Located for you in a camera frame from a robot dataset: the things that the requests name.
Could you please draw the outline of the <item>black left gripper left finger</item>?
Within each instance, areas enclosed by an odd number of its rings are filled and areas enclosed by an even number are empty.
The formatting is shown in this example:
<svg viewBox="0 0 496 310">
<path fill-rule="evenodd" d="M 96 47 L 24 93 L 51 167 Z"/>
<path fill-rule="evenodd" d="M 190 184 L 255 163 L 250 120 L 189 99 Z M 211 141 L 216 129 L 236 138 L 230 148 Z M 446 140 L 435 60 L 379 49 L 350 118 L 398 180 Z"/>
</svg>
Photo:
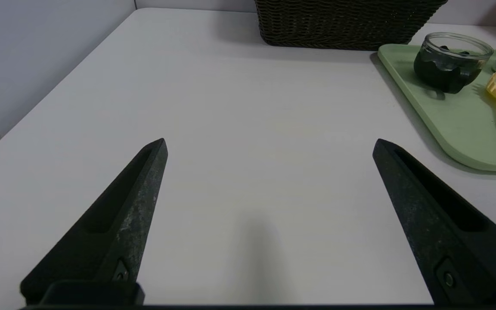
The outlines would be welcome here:
<svg viewBox="0 0 496 310">
<path fill-rule="evenodd" d="M 141 306 L 136 282 L 167 164 L 144 146 L 20 283 L 26 306 Z"/>
</svg>

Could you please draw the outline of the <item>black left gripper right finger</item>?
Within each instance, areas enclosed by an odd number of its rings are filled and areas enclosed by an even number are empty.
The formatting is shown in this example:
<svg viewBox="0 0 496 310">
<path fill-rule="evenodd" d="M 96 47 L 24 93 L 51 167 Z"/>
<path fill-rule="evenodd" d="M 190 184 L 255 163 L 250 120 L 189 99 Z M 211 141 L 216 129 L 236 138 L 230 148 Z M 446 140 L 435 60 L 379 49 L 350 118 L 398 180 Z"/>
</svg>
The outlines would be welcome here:
<svg viewBox="0 0 496 310">
<path fill-rule="evenodd" d="M 435 305 L 496 305 L 496 224 L 402 147 L 372 157 Z"/>
</svg>

